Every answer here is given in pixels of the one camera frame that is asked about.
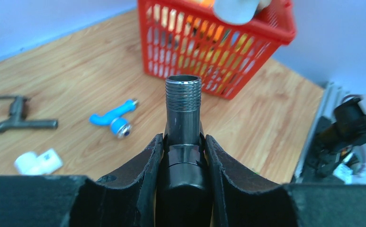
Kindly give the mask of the white pvc elbow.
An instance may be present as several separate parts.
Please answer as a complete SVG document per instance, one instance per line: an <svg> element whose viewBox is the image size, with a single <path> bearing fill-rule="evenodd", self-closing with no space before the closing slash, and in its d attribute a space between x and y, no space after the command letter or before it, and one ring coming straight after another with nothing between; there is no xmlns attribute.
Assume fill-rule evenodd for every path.
<svg viewBox="0 0 366 227"><path fill-rule="evenodd" d="M230 25L244 25L271 4L272 0L215 0L214 15Z"/></svg>

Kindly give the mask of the white pvc elbow fitting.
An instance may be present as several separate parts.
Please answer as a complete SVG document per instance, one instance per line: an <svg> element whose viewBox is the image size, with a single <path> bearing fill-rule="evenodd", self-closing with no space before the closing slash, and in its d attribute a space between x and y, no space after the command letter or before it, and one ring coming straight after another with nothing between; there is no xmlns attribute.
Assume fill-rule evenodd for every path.
<svg viewBox="0 0 366 227"><path fill-rule="evenodd" d="M29 151L14 161L14 167L21 175L52 174L62 166L63 161L53 148L40 155Z"/></svg>

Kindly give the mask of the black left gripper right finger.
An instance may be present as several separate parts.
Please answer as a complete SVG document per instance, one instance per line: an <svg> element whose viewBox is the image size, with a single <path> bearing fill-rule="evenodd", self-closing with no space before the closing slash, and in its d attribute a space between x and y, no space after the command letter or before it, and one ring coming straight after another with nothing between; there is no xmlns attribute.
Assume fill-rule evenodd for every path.
<svg viewBox="0 0 366 227"><path fill-rule="evenodd" d="M216 227L366 227L366 185L272 182L205 138Z"/></svg>

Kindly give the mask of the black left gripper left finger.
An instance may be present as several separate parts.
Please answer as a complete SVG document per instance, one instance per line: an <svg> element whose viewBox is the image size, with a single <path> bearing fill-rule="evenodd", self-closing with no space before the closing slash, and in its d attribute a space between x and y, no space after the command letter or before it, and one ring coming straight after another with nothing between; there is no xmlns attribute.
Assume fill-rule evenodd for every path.
<svg viewBox="0 0 366 227"><path fill-rule="evenodd" d="M84 175L0 176L0 227L152 227L163 135L96 181Z"/></svg>

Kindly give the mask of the black metal faucet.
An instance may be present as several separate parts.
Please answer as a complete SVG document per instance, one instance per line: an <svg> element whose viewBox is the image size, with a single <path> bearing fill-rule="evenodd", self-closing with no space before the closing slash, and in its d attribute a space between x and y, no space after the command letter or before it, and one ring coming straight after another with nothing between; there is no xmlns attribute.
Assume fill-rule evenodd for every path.
<svg viewBox="0 0 366 227"><path fill-rule="evenodd" d="M167 123L158 172L155 225L208 227L213 193L200 121L201 78L166 79Z"/></svg>

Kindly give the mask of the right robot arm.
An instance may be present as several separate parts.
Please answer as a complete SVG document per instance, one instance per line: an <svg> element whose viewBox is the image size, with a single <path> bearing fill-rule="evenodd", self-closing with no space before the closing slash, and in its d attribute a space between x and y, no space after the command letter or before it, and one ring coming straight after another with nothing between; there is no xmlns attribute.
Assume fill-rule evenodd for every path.
<svg viewBox="0 0 366 227"><path fill-rule="evenodd" d="M298 183L351 184L359 159L353 148L366 144L366 95L350 95L334 108L334 121L321 116L293 179Z"/></svg>

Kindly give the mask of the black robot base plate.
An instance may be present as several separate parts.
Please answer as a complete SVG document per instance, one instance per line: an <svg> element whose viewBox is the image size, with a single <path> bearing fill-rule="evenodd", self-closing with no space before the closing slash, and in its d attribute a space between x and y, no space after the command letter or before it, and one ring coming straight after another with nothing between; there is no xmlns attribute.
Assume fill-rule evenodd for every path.
<svg viewBox="0 0 366 227"><path fill-rule="evenodd" d="M317 133L325 130L331 125L331 120L322 116L314 119L313 125L308 133L306 142L300 154L297 166L293 173L291 183L342 183L341 180L333 175L321 178L315 173L318 158L313 153L314 137Z"/></svg>

